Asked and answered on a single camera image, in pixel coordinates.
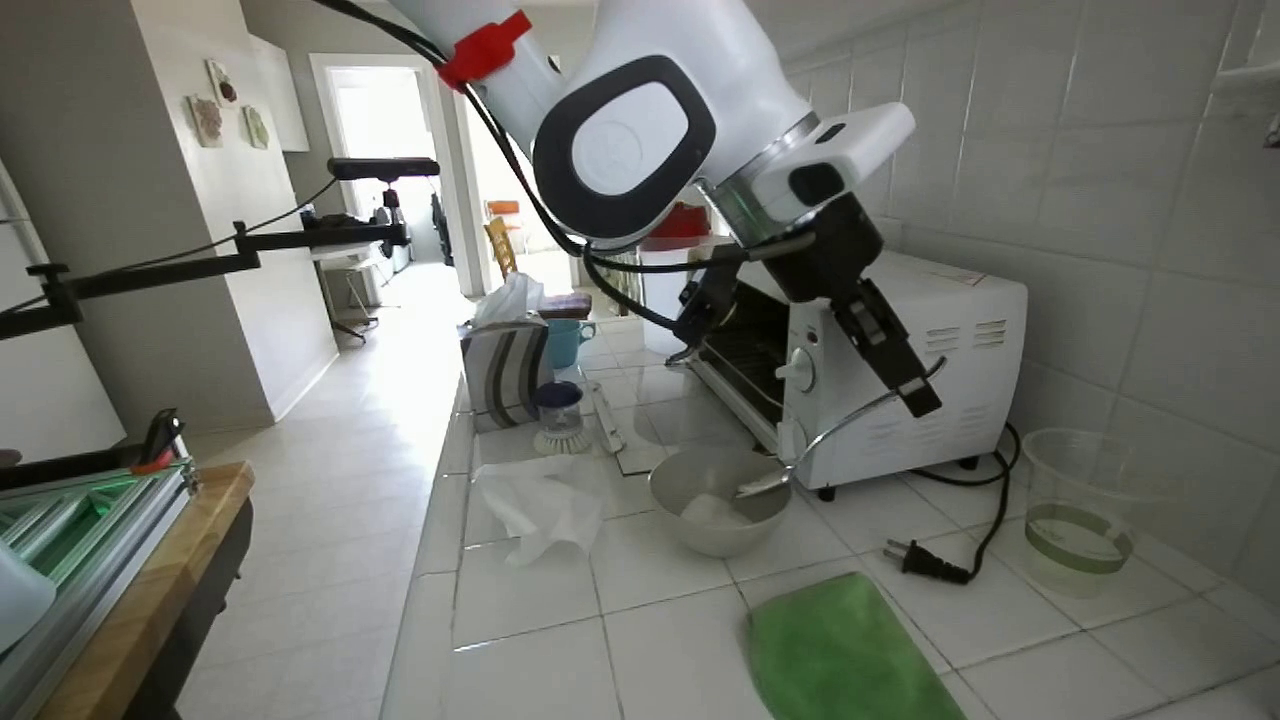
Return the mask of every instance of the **white tiled floor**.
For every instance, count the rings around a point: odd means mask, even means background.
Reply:
[[[882,539],[924,539],[969,559],[991,493],[879,480],[835,503],[800,495],[757,551],[699,559],[658,534],[639,475],[571,455],[577,486],[603,510],[594,550],[516,570],[470,465],[529,461],[535,434],[470,439],[465,410],[440,414],[454,369],[428,376],[450,318],[430,330],[430,312],[405,318],[407,338],[386,318],[298,414],[228,453],[255,465],[259,534],[185,715],[753,720],[766,713],[741,650],[749,610],[839,571],[882,588],[974,720],[1280,710],[1274,614],[1159,543],[1095,598],[1032,578],[1016,523],[971,588],[900,578],[879,557]],[[649,453],[749,445],[702,388],[664,376],[651,333],[619,318],[594,325],[582,369]],[[434,333],[430,349],[412,345],[418,330]]]

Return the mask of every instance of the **blue object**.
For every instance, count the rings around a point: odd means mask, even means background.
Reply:
[[[577,366],[581,345],[582,345],[582,321],[546,321],[546,366],[554,374]]]

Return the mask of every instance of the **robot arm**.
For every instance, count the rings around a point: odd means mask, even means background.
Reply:
[[[505,0],[391,4],[450,47],[440,75],[483,95],[531,156],[541,200],[593,249],[639,244],[695,185],[791,299],[832,299],[915,415],[940,410],[906,333],[863,282],[882,241],[853,197],[910,132],[904,105],[818,122],[744,0],[598,0],[593,54],[571,75]]]

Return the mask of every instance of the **white tiled wall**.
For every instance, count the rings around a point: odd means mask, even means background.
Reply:
[[[791,60],[818,112],[906,101],[861,200],[904,252],[1032,289],[1025,430],[1181,486],[1159,535],[1280,606],[1280,88],[1213,91],[1274,0],[954,0]]]

